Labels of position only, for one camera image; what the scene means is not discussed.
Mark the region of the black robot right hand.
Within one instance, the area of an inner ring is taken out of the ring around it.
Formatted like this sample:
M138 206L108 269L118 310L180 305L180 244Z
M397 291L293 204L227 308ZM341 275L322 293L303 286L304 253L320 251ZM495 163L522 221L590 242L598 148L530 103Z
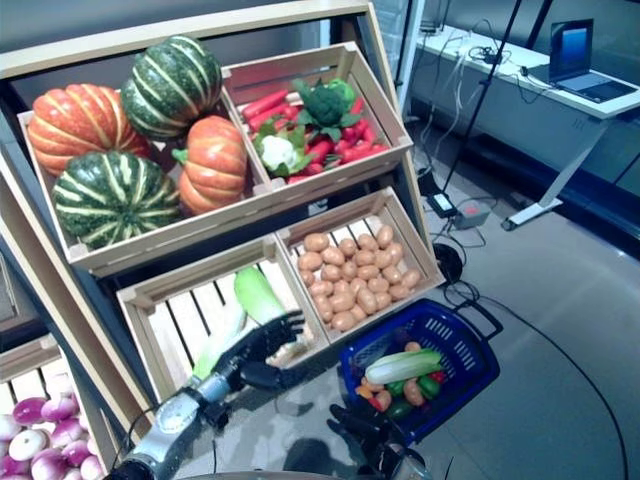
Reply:
M390 476L403 458L404 444L389 418L370 404L331 404L329 411L328 426L356 448L367 467Z

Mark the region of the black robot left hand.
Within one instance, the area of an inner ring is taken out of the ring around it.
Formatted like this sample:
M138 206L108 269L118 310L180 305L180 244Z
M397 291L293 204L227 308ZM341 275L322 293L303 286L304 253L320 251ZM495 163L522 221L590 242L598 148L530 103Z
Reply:
M231 392L245 386L269 391L284 391L298 385L305 372L297 368L281 369L266 363L285 344L294 342L305 323L301 310L287 312L262 325L225 351L214 371L222 376Z

